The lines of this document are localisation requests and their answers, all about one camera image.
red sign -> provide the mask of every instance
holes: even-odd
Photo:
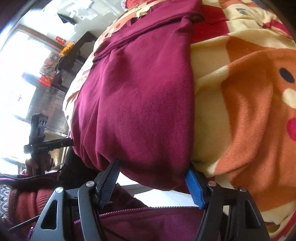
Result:
[[[59,43],[59,44],[61,44],[61,45],[64,45],[65,43],[66,43],[66,40],[64,40],[64,39],[62,39],[62,38],[60,38],[60,37],[56,37],[56,40],[57,40],[57,42]]]

black dot eye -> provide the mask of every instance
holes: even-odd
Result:
[[[283,79],[285,81],[287,81],[288,83],[294,83],[295,82],[293,75],[288,70],[286,70],[284,68],[281,68],[279,70],[279,73],[283,77]]]

black cable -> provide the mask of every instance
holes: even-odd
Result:
[[[21,228],[23,228],[23,227],[25,227],[25,226],[27,226],[27,225],[29,225],[31,223],[34,223],[34,222],[38,221],[39,217],[40,217],[40,215],[38,215],[38,216],[36,216],[34,218],[31,218],[31,219],[29,219],[29,220],[27,220],[27,221],[25,221],[23,223],[20,223],[18,225],[15,225],[12,228],[10,228],[8,230],[8,232],[12,233],[12,232],[17,231],[17,230],[19,230],[19,229],[21,229]]]

patterned knit fabric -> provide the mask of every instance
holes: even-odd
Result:
[[[0,217],[8,218],[8,201],[11,187],[5,184],[0,185]]]

orange light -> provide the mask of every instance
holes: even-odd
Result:
[[[75,45],[74,42],[70,41],[60,52],[59,57],[64,57],[65,55],[67,55],[70,50],[73,48],[73,46]]]

